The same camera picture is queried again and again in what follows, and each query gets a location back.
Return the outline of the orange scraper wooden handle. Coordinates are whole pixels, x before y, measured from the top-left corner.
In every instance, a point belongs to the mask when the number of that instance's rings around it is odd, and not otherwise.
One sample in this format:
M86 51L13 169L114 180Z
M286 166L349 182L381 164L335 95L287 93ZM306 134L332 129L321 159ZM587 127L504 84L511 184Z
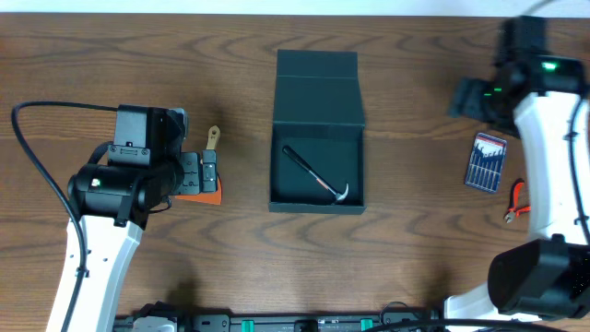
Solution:
M207 143L205 149L214 149L217 152L217 145L221 136L221 131L217 125L213 125L208 129ZM222 201L222 184L218 174L218 191L212 194L199 195L174 195L176 198L184 201L191 201L197 203L204 203L209 205L220 205Z

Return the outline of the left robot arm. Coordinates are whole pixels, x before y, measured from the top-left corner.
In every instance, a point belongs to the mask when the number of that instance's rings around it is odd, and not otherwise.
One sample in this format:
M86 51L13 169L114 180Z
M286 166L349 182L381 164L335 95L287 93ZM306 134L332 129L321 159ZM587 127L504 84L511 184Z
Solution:
M187 135L181 108L117 108L113 141L100 146L68 183L77 219L66 229L65 265L48 330L112 330L148 217L175 197L220 202L220 130L209 128L200 153L182 150Z

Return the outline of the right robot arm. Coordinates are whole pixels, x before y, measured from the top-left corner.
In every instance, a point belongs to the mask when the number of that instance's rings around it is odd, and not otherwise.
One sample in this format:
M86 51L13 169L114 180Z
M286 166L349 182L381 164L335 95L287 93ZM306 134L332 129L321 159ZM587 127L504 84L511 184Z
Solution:
M584 65L555 56L544 18L501 25L495 77L465 78L450 106L520 139L530 213L526 242L497 255L487 280L447 298L452 331L510 322L582 318L589 312L589 88Z

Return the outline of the small claw hammer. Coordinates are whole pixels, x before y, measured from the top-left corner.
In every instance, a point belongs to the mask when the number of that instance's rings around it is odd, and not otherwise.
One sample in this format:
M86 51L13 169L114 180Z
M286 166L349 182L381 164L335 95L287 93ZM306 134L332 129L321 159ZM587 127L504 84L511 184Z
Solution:
M343 192L338 192L334 186L329 184L321 175L319 175L313 169L313 167L293 148L291 148L290 146L284 146L282 148L282 152L285 155L287 155L292 161L294 161L297 165L299 165L302 169L304 169L307 173L309 173L319 185L321 185L326 191L328 191L334 197L333 205L342 203L348 197L349 184L345 185L345 190Z

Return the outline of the red handled pliers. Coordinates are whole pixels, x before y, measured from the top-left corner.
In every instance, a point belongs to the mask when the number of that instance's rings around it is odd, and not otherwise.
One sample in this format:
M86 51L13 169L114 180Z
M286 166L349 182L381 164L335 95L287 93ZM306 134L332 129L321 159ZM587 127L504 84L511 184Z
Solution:
M524 179L518 179L513 183L510 193L509 205L504 215L504 221L506 223L511 223L514 219L531 211L530 206L519 206L519 196L524 185Z

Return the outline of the precision screwdriver set case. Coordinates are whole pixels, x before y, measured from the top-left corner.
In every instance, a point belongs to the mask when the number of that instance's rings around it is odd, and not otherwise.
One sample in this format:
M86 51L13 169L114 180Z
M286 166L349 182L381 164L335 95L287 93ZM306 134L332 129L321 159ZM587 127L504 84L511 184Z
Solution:
M496 193L502 178L507 142L478 133L466 168L464 184L483 192Z

